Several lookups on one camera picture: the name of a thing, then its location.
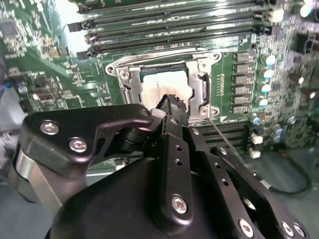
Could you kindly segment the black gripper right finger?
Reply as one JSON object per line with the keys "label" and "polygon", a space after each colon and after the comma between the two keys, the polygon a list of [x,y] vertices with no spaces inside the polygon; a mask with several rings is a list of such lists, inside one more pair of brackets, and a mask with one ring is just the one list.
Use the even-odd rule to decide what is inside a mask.
{"label": "black gripper right finger", "polygon": [[209,148],[199,131],[190,126],[184,135],[204,179],[211,184],[224,239],[310,238],[306,228],[253,176],[239,156]]}

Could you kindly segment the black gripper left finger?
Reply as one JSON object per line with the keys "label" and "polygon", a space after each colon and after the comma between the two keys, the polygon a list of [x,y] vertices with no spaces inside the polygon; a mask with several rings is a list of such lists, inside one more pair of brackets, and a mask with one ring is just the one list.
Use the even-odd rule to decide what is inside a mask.
{"label": "black gripper left finger", "polygon": [[53,222],[72,196],[138,160],[190,164],[187,126],[186,106],[174,95],[152,110],[130,104],[33,113],[22,123],[15,168]]}

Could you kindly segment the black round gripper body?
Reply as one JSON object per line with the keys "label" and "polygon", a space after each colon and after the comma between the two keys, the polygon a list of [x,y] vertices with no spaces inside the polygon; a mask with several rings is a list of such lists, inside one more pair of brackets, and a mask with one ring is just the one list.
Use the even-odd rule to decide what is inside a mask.
{"label": "black round gripper body", "polygon": [[72,196],[52,239],[234,239],[219,184],[179,159],[144,158]]}

